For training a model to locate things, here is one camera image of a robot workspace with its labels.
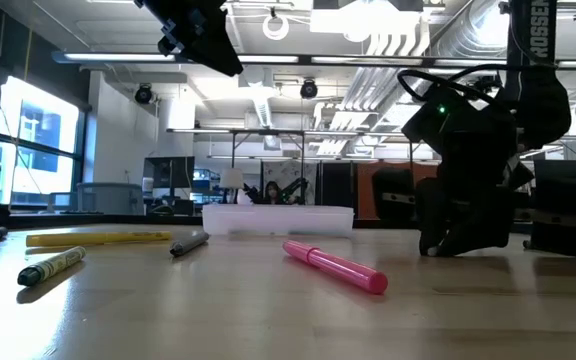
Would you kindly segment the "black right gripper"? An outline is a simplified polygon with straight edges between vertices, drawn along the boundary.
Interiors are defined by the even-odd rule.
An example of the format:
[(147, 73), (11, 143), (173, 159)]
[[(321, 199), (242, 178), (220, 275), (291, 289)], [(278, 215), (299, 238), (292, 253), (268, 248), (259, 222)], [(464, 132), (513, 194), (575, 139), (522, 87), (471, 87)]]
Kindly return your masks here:
[(527, 249), (576, 255), (576, 190), (536, 197), (536, 160), (576, 160), (576, 142), (562, 145), (562, 156), (520, 155), (488, 148), (486, 141), (456, 144), (433, 174), (408, 166), (384, 167), (373, 175), (377, 217), (417, 223), (421, 255), (458, 256), (504, 248), (516, 220), (531, 224)]

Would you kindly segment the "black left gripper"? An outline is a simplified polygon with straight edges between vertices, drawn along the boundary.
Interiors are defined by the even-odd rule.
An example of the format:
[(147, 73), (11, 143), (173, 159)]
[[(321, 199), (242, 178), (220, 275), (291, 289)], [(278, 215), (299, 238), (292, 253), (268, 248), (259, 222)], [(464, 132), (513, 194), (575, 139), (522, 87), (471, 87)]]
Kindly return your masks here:
[(157, 47), (162, 55), (175, 49), (196, 63), (227, 76), (239, 75), (243, 66), (225, 30), (225, 0), (135, 0), (162, 25)]

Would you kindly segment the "pink marker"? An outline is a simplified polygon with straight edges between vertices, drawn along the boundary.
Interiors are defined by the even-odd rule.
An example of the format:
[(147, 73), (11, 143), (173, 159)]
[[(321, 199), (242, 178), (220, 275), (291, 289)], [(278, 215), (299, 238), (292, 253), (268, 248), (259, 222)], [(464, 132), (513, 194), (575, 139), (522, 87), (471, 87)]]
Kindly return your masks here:
[(290, 256), (371, 294), (382, 295), (389, 285), (384, 273), (323, 252), (318, 247), (287, 240), (282, 244), (282, 248)]

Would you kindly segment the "dark pen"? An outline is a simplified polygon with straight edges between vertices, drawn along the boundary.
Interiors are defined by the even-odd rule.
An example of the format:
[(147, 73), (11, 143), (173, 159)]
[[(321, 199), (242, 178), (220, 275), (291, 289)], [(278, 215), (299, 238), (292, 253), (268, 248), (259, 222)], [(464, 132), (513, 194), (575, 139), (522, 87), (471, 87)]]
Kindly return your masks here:
[(194, 231), (174, 240), (170, 246), (169, 253), (177, 258), (191, 252), (198, 246), (205, 244), (210, 235), (203, 231)]

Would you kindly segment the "yellow marker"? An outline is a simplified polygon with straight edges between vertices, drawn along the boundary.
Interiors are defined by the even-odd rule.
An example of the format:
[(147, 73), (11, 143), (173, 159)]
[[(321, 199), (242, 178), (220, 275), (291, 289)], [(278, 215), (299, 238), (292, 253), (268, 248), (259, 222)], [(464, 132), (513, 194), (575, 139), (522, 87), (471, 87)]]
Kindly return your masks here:
[(172, 233), (157, 232), (115, 232), (115, 233), (64, 233), (28, 235), (27, 247), (86, 246), (113, 243), (169, 241)]

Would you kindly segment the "olive green crayon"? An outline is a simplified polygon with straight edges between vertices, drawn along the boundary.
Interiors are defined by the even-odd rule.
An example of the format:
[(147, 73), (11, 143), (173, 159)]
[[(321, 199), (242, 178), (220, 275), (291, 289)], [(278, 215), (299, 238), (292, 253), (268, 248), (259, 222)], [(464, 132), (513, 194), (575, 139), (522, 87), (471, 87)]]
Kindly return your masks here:
[(79, 263), (86, 254), (84, 247), (77, 246), (39, 261), (22, 269), (17, 276), (17, 283), (25, 287), (35, 286)]

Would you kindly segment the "black monitor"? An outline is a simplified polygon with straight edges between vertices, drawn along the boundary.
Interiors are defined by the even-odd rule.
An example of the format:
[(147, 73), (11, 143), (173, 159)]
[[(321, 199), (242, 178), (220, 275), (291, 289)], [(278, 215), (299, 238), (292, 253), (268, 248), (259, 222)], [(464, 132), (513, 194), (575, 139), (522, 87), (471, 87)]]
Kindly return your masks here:
[(195, 158), (150, 157), (144, 159), (144, 178), (153, 179), (154, 188), (191, 188)]
[(534, 167), (537, 198), (576, 190), (576, 160), (536, 160)]

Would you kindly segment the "white lamp shade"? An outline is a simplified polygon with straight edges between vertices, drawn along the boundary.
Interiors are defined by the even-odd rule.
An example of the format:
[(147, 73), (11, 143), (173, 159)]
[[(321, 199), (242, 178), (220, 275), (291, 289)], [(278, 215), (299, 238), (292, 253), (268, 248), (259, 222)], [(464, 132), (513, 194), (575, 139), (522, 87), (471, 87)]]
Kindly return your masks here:
[(239, 168), (228, 168), (220, 175), (219, 186), (223, 189), (239, 190), (244, 188), (244, 175)]

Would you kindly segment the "person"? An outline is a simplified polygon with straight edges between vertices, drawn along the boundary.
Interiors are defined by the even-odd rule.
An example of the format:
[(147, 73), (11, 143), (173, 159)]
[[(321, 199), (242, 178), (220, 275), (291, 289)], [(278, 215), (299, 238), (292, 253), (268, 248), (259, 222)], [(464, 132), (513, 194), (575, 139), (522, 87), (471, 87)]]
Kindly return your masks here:
[(269, 181), (265, 187), (263, 203), (268, 205), (284, 204), (280, 194), (280, 188), (275, 181)]

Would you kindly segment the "grey bin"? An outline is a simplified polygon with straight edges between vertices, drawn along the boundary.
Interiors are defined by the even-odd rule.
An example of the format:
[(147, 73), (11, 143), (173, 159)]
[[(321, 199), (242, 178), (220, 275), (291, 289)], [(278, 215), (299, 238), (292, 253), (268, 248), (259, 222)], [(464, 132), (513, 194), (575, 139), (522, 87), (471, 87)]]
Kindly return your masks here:
[(143, 215), (143, 192), (139, 185), (93, 182), (77, 185), (78, 210), (110, 215)]

